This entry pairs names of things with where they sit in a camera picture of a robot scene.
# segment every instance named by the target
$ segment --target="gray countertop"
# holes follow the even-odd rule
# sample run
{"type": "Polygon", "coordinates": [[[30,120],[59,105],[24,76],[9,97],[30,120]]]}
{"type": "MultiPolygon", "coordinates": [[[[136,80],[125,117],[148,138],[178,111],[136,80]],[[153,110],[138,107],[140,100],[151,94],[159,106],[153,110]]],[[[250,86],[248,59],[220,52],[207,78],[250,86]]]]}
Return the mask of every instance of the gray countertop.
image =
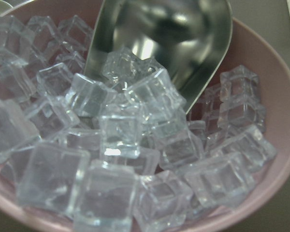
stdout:
{"type": "MultiPolygon", "coordinates": [[[[233,15],[262,36],[290,68],[290,17],[285,0],[230,0],[233,15]]],[[[260,210],[223,232],[290,232],[290,178],[260,210]]],[[[35,232],[0,212],[0,232],[35,232]]]]}

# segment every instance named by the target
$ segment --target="pink bowl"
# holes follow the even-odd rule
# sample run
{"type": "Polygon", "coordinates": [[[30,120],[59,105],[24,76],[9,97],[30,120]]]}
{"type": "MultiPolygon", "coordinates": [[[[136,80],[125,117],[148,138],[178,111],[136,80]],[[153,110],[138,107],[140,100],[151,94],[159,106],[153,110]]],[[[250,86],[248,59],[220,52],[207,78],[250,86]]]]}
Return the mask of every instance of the pink bowl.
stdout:
{"type": "MultiPolygon", "coordinates": [[[[12,9],[26,23],[33,15],[49,15],[58,23],[74,14],[94,26],[102,0],[33,0],[12,9]]],[[[234,31],[229,51],[219,73],[243,64],[260,76],[261,102],[266,106],[265,137],[278,150],[267,172],[260,173],[260,183],[235,210],[185,224],[182,232],[214,232],[229,227],[265,204],[290,175],[290,70],[276,51],[259,35],[234,19],[234,31]]],[[[0,210],[16,220],[43,232],[71,232],[72,222],[42,210],[22,209],[15,204],[14,188],[0,176],[0,210]]],[[[138,232],[136,223],[133,231],[138,232]]]]}

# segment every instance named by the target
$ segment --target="gray table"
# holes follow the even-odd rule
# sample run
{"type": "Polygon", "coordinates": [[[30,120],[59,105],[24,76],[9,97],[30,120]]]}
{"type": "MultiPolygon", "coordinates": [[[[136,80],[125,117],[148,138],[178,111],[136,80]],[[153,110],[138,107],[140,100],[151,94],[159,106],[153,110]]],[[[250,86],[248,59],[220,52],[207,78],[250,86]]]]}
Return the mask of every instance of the gray table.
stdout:
{"type": "MultiPolygon", "coordinates": [[[[233,14],[261,35],[290,68],[290,18],[285,0],[230,0],[233,14]]],[[[0,232],[34,232],[0,212],[0,232]]],[[[264,207],[224,232],[290,232],[290,178],[264,207]]]]}

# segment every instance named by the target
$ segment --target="silver scoop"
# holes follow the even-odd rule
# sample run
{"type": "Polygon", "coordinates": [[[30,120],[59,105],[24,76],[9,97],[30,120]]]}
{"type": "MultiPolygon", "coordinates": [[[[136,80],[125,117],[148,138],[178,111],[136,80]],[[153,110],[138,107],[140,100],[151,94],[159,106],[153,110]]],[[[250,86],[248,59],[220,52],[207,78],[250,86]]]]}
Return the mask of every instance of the silver scoop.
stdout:
{"type": "Polygon", "coordinates": [[[85,66],[93,77],[101,54],[128,47],[154,56],[187,100],[186,113],[222,62],[232,37],[227,0],[104,0],[85,66]]]}

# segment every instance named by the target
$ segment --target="pile of ice cubes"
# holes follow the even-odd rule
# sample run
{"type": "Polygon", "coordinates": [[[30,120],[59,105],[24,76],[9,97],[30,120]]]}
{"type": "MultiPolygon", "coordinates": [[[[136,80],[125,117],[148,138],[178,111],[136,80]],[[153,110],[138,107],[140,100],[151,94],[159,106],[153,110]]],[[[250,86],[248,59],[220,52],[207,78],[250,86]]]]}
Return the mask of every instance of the pile of ice cubes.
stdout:
{"type": "Polygon", "coordinates": [[[76,232],[160,232],[236,208],[276,155],[264,138],[258,76],[221,73],[188,117],[154,58],[123,47],[82,74],[92,28],[0,17],[0,173],[17,203],[73,220],[76,232]]]}

